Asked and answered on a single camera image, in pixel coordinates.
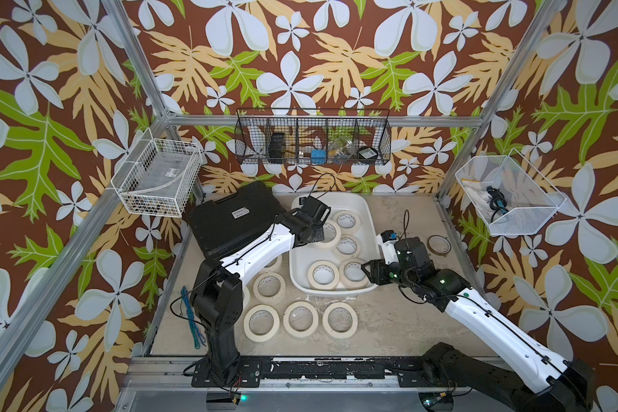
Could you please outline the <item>white plastic storage tray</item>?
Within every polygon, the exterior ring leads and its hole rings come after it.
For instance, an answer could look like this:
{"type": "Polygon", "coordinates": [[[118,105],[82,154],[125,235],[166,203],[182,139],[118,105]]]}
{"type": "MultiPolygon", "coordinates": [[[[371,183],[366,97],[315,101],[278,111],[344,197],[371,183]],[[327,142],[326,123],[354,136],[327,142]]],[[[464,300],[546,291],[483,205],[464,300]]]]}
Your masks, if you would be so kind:
{"type": "Polygon", "coordinates": [[[367,202],[349,193],[322,193],[331,208],[324,238],[289,253],[290,278],[308,295],[346,296],[367,293],[375,286],[361,265],[380,259],[377,233],[367,202]]]}

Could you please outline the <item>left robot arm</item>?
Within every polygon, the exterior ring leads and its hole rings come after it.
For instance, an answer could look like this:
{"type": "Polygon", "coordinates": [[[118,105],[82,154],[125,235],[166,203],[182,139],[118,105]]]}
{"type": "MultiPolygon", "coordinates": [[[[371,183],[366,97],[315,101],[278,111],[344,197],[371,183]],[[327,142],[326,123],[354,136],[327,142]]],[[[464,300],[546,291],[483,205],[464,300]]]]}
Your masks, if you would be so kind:
{"type": "Polygon", "coordinates": [[[204,252],[190,302],[205,324],[206,369],[216,385],[237,379],[234,326],[243,312],[243,288],[282,254],[323,240],[330,213],[331,207],[317,197],[302,197],[299,207],[286,210],[263,191],[209,201],[190,214],[204,252]]]}

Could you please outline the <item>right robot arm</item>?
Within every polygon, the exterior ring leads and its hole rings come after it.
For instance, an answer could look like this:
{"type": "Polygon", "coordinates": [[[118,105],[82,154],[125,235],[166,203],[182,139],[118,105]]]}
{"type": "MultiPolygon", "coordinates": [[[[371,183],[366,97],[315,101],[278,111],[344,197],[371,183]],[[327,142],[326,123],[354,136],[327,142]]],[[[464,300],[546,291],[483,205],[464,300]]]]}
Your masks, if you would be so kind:
{"type": "Polygon", "coordinates": [[[392,230],[376,238],[382,259],[363,264],[370,283],[395,283],[467,327],[506,362],[494,367],[445,343],[422,357],[422,373],[432,385],[468,386],[515,411],[589,411],[594,406],[594,373],[585,362],[567,360],[531,338],[492,307],[462,276],[438,270],[417,237],[392,230]]]}

